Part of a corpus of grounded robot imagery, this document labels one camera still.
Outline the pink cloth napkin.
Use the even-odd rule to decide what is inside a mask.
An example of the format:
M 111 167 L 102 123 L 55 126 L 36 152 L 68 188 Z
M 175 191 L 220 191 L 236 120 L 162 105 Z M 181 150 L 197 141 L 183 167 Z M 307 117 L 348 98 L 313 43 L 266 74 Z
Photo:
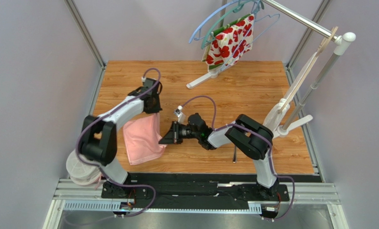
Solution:
M 166 145 L 159 144 L 160 115 L 158 113 L 127 122 L 123 139 L 129 164 L 132 166 L 160 158 Z

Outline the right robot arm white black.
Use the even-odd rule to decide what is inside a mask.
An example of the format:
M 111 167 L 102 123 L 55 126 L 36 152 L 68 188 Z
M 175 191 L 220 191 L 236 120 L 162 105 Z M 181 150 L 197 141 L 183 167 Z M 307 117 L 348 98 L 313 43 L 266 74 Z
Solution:
M 177 145 L 184 139 L 196 139 L 202 148 L 215 150 L 232 143 L 253 160 L 257 183 L 270 192 L 275 192 L 279 181 L 268 160 L 273 138 L 274 134 L 270 129 L 245 114 L 240 114 L 232 123 L 214 130 L 195 113 L 188 117 L 186 125 L 173 121 L 159 144 Z

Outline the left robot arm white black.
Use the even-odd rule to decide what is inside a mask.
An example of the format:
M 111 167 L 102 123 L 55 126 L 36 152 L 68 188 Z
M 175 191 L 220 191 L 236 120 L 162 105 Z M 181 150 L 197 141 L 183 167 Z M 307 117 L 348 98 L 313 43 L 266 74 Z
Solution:
M 135 116 L 161 111 L 159 80 L 144 78 L 143 85 L 117 106 L 98 116 L 85 117 L 75 154 L 84 164 L 97 167 L 111 183 L 124 187 L 128 172 L 116 158 L 118 131 Z

